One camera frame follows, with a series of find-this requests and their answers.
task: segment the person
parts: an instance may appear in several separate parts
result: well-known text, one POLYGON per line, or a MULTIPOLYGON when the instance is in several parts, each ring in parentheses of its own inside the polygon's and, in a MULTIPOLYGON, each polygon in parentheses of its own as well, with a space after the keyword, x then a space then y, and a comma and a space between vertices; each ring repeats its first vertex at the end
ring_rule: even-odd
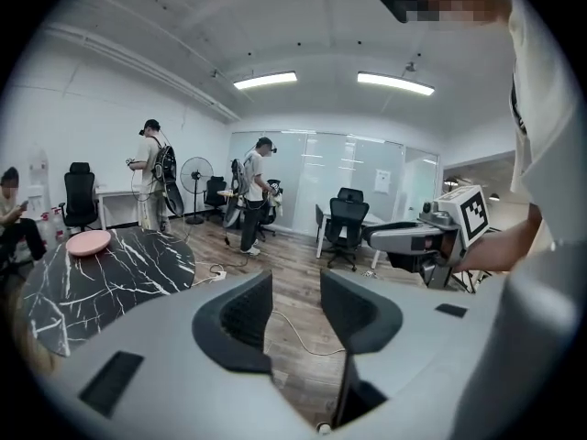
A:
POLYGON ((243 163, 245 176, 249 183, 249 190, 245 193, 245 223, 240 237, 240 252, 250 256, 258 256, 260 251, 254 247, 257 244, 257 225, 260 220, 260 209, 265 204, 263 192, 275 194, 273 188, 261 178, 263 173, 263 157, 271 155, 273 142, 262 137, 246 157, 243 163))
POLYGON ((18 241, 24 237, 31 257, 35 261, 40 260, 47 249, 35 221, 21 216, 27 210, 28 201, 17 205, 18 171, 15 167, 8 168, 2 175, 0 189, 0 244, 13 252, 18 241))
POLYGON ((133 171, 142 171, 138 199, 140 223, 144 230, 170 233, 171 225, 167 216, 163 184, 155 179, 152 172, 160 149, 167 143, 162 138, 161 126, 155 119, 149 119, 141 133, 143 139, 140 140, 137 156, 128 164, 133 171))
MULTIPOLYGON (((522 179, 549 143, 582 109, 581 90, 553 37, 525 0, 424 0, 441 16, 481 24, 507 26, 515 50, 510 105, 515 128, 515 167, 512 192, 530 202, 522 223, 479 239, 455 268, 509 271, 528 253, 552 242, 540 209, 532 203, 522 179)), ((452 243, 443 243, 448 254, 452 243)))

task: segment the paper sign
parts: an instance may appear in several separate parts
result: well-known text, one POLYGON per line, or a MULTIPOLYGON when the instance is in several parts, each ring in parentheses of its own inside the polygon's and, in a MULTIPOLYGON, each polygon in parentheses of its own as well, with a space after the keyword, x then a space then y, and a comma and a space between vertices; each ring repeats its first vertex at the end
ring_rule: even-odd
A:
POLYGON ((392 179, 392 172, 385 170, 377 170, 375 173, 375 192, 389 193, 389 183, 392 179))

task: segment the marble table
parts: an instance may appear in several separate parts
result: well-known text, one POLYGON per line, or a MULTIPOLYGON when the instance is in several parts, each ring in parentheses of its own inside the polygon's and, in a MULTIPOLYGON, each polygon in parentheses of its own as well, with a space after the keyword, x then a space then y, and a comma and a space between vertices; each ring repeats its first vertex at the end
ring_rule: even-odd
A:
POLYGON ((194 254, 175 236, 137 227, 109 233, 100 253, 75 258, 61 244, 28 276, 22 312, 51 352, 68 357, 138 304, 192 286, 194 254))

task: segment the desk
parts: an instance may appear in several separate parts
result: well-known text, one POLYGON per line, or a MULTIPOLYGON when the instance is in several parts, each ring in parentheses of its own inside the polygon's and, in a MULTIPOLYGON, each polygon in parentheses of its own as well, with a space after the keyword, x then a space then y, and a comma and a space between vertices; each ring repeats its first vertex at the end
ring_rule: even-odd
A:
MULTIPOLYGON (((138 199, 138 195, 140 194, 140 188, 137 186, 136 188, 131 191, 130 189, 106 189, 106 188, 96 188, 95 196, 98 199, 98 216, 100 217, 100 225, 102 226, 103 230, 106 230, 106 217, 105 217, 105 209, 104 209, 104 199, 106 197, 120 197, 120 196, 133 196, 133 198, 138 199)), ((138 223, 140 224, 140 210, 138 206, 140 202, 137 201, 137 217, 138 223)))
MULTIPOLYGON (((316 258, 319 259, 320 255, 322 254, 322 243, 324 241, 324 234, 326 233, 327 229, 327 220, 329 220, 332 215, 330 213, 330 204, 321 206, 319 203, 317 203, 316 205, 320 208, 322 214, 324 215, 322 217, 322 227, 320 228, 320 235, 318 237, 318 250, 316 252, 316 258)), ((384 223, 385 222, 381 218, 373 214, 367 214, 363 220, 364 226, 381 225, 384 223)))
POLYGON ((137 227, 110 234, 94 256, 75 258, 60 244, 30 272, 22 314, 49 351, 68 357, 135 306, 192 287, 194 253, 176 237, 137 227))

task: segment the white t-shirt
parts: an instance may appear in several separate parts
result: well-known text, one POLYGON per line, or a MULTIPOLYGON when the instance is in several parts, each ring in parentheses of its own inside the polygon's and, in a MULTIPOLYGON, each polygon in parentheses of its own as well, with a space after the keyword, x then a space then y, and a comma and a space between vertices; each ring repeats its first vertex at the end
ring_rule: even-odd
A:
MULTIPOLYGON (((581 94, 562 51, 526 0, 512 0, 509 30, 514 40, 515 166, 512 192, 532 203, 522 182, 524 174, 581 106, 581 94)), ((543 221, 530 253, 550 246, 552 237, 543 221)))
MULTIPOLYGON (((10 199, 6 199, 0 191, 0 216, 6 216, 10 214, 13 209, 17 206, 17 197, 14 195, 10 199)), ((4 227, 0 224, 0 235, 4 233, 4 227)))
MULTIPOLYGON (((165 147, 167 143, 161 136, 155 136, 161 147, 165 147)), ((138 146, 138 153, 135 157, 135 161, 146 161, 147 168, 142 171, 143 179, 141 182, 141 192, 142 193, 153 193, 155 191, 159 191, 163 189, 163 185, 160 181, 157 181, 153 177, 152 170, 155 167, 155 160, 157 159, 157 155, 159 154, 159 145, 157 141, 155 141, 152 137, 144 137, 140 140, 140 145, 138 146)))
POLYGON ((263 173, 263 157, 257 152, 257 150, 252 150, 247 157, 245 157, 243 166, 245 167, 245 174, 247 175, 250 184, 249 191, 245 194, 245 199, 249 201, 262 201, 263 190, 255 182, 255 176, 259 176, 263 173))

